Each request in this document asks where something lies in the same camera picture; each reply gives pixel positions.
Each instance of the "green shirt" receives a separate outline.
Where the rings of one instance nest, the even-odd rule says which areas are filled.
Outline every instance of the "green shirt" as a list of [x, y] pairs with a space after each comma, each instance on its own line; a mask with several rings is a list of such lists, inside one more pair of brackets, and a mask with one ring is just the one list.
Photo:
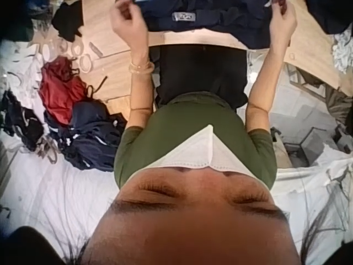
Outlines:
[[146, 128], [125, 130], [114, 164], [119, 188], [136, 171], [165, 156], [210, 124], [217, 137], [271, 188], [277, 164], [270, 133], [263, 129], [247, 133], [234, 110], [218, 96], [207, 92], [181, 95], [158, 109]]

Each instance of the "beaded bracelet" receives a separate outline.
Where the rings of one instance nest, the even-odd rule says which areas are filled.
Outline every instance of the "beaded bracelet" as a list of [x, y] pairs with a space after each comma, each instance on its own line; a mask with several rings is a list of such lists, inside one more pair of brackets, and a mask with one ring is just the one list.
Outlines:
[[154, 71], [154, 63], [152, 62], [148, 62], [144, 66], [134, 65], [131, 62], [129, 66], [129, 72], [135, 73], [138, 75], [146, 75], [146, 74], [152, 73], [153, 71]]

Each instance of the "red clothing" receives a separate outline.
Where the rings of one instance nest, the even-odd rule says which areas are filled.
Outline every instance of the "red clothing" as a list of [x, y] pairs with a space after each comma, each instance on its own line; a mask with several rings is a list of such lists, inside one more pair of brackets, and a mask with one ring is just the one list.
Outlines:
[[39, 95], [50, 115], [61, 124], [69, 124], [74, 103], [85, 98], [86, 84], [72, 73], [72, 62], [59, 56], [42, 68]]

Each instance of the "eyebrow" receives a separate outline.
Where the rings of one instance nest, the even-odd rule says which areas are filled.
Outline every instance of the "eyebrow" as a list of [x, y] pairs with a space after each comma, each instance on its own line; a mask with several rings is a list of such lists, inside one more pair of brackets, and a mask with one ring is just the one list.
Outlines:
[[[248, 205], [231, 206], [245, 214], [264, 216], [269, 219], [288, 222], [286, 215], [278, 207], [276, 207], [276, 209], [265, 209]], [[124, 200], [116, 200], [109, 207], [109, 211], [111, 211], [113, 214], [146, 213], [151, 211], [175, 211], [177, 209], [179, 209], [179, 207], [176, 204], [130, 202]]]

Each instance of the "face mask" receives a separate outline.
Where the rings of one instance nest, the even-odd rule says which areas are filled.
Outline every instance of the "face mask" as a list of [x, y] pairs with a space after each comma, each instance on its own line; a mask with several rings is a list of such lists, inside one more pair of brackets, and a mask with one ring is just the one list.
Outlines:
[[216, 171], [237, 172], [257, 179], [213, 133], [212, 125], [208, 125], [171, 150], [171, 152], [141, 170], [162, 167], [191, 169], [210, 167]]

